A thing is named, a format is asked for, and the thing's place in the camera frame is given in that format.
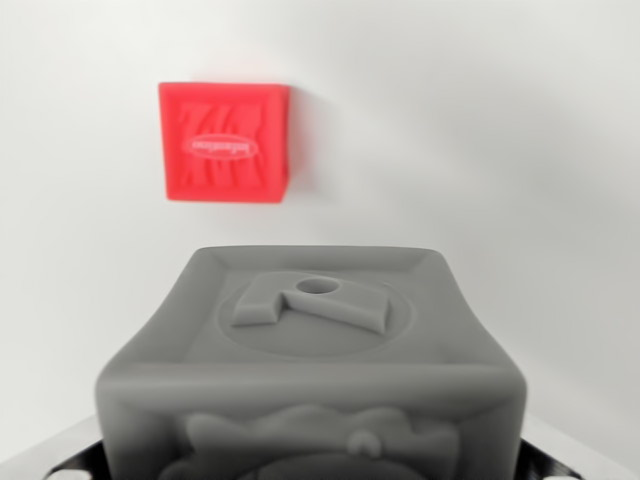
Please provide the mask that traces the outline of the gripper right finger with black rubber pad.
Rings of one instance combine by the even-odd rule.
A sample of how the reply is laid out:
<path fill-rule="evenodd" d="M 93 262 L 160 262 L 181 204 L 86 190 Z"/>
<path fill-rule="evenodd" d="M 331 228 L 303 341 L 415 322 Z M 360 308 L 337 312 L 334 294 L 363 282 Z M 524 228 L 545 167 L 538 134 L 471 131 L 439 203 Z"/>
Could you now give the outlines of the gripper right finger with black rubber pad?
<path fill-rule="evenodd" d="M 638 479 L 639 475 L 526 414 L 515 479 Z"/>

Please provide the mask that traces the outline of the gripper left finger with black rubber pad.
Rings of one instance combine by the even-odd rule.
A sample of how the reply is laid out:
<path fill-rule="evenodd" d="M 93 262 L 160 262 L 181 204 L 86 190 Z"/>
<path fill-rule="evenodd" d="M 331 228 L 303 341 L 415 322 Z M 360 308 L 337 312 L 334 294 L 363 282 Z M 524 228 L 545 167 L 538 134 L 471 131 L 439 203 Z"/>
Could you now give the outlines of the gripper left finger with black rubber pad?
<path fill-rule="evenodd" d="M 90 416 L 1 464 L 2 479 L 47 479 L 59 470 L 80 479 L 106 479 L 97 417 Z"/>

